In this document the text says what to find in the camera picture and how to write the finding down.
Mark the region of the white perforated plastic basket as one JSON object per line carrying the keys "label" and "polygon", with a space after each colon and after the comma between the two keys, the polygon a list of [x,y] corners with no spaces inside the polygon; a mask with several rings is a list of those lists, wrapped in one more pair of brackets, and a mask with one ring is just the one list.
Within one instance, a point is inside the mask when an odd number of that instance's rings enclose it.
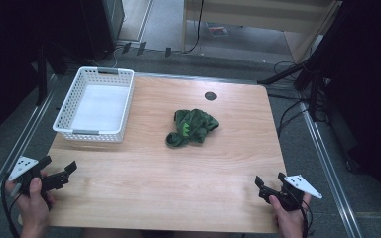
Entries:
{"label": "white perforated plastic basket", "polygon": [[131,69],[81,67],[53,124],[67,140],[121,143],[134,93]]}

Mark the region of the light wooden furniture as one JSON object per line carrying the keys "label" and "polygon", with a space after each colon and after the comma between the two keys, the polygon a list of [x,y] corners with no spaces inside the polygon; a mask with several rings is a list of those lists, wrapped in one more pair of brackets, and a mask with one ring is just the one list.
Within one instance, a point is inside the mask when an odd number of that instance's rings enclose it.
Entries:
{"label": "light wooden furniture", "polygon": [[187,20],[284,33],[293,61],[301,62],[318,35],[327,32],[341,0],[183,0],[182,49]]}

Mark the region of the metal floor rail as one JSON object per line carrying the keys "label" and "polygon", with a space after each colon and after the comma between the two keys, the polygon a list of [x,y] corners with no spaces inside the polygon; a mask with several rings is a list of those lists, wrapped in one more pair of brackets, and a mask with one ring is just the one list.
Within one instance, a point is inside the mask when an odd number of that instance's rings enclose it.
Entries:
{"label": "metal floor rail", "polygon": [[12,168],[13,163],[22,155],[45,112],[52,101],[55,86],[60,78],[52,74],[48,81],[48,94],[40,105],[37,105],[38,90],[34,89],[10,117],[0,126],[0,187],[2,177]]}
{"label": "metal floor rail", "polygon": [[346,193],[337,176],[331,161],[328,149],[322,139],[318,125],[313,121],[308,112],[304,113],[304,120],[310,132],[317,155],[329,185],[332,197],[335,201],[339,216],[345,228],[348,238],[364,238],[359,227],[354,211],[348,201]]}

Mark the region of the person's left hand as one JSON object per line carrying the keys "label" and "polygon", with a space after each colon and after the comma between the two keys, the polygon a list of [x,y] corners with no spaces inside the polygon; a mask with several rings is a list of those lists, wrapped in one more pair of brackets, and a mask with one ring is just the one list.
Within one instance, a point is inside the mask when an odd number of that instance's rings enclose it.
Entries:
{"label": "person's left hand", "polygon": [[49,226],[49,209],[41,196],[42,182],[33,178],[30,184],[30,195],[18,195],[16,200],[20,212],[23,229],[47,230]]}

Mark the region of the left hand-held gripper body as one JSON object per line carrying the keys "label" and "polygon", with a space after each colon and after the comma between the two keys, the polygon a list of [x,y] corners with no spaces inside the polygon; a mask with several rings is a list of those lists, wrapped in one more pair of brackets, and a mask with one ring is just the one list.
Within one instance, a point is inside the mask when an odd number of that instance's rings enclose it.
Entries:
{"label": "left hand-held gripper body", "polygon": [[[21,156],[11,173],[8,175],[8,181],[13,181],[15,183],[15,188],[11,192],[11,196],[16,195],[30,195],[30,184],[33,178],[39,178],[42,181],[44,177],[41,174],[39,176],[33,175],[33,167],[38,163],[39,160],[31,159],[25,156]],[[52,208],[52,204],[48,200],[47,192],[41,189],[42,199],[46,202],[48,209]]]}

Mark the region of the crumpled green cloth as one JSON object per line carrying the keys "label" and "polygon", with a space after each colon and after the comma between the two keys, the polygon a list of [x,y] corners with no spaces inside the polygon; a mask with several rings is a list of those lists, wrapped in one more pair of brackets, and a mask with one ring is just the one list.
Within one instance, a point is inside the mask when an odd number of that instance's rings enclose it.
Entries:
{"label": "crumpled green cloth", "polygon": [[219,126],[219,122],[201,109],[177,110],[174,114],[175,132],[170,132],[165,143],[169,147],[182,147],[189,142],[203,144],[206,136]]}

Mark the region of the dark cabinet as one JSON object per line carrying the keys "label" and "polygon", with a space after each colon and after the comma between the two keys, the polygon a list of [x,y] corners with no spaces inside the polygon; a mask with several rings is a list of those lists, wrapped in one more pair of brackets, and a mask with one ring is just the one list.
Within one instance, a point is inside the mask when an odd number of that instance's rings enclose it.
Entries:
{"label": "dark cabinet", "polygon": [[122,0],[80,0],[85,20],[88,55],[94,60],[112,53],[125,11]]}

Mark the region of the person's right hand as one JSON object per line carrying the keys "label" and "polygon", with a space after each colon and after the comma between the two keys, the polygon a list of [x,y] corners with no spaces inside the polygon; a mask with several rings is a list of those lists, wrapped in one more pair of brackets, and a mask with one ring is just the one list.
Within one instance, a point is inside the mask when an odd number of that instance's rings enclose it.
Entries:
{"label": "person's right hand", "polygon": [[311,201],[311,196],[308,193],[304,194],[303,207],[298,211],[286,211],[278,198],[274,195],[269,196],[270,204],[274,210],[274,218],[279,230],[279,234],[303,234],[305,231],[305,211]]}

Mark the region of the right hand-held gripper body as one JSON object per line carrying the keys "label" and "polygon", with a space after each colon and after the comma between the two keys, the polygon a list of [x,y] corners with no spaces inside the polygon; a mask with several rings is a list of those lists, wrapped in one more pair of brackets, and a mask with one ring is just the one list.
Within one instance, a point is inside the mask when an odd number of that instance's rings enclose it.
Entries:
{"label": "right hand-held gripper body", "polygon": [[322,199],[322,195],[301,175],[286,176],[285,181],[289,184],[288,191],[274,191],[273,195],[278,198],[286,211],[299,210],[303,205],[305,193]]}

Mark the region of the red packet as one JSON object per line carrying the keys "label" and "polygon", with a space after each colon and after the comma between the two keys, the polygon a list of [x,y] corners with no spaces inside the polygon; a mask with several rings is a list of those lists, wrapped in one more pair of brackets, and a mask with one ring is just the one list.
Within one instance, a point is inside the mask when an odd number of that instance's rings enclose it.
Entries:
{"label": "red packet", "polygon": [[209,31],[215,38],[226,37],[228,35],[227,29],[222,25],[218,25],[216,23],[207,23],[207,26]]}

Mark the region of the black metal stand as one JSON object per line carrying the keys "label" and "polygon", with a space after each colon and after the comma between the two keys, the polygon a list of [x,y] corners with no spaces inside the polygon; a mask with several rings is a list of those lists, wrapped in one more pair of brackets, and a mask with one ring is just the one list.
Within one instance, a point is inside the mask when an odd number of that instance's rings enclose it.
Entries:
{"label": "black metal stand", "polygon": [[65,74],[67,71],[67,66],[63,59],[63,50],[54,42],[43,42],[37,50],[37,106],[41,105],[48,95],[47,65],[49,65],[56,74]]}
{"label": "black metal stand", "polygon": [[308,113],[311,116],[311,119],[314,122],[317,122],[319,85],[323,80],[323,72],[319,66],[319,53],[312,53],[304,61],[297,63],[270,78],[258,80],[257,83],[260,85],[273,84],[295,73],[298,73],[299,75],[294,82],[294,88],[297,91],[303,91],[307,87],[310,88]]}

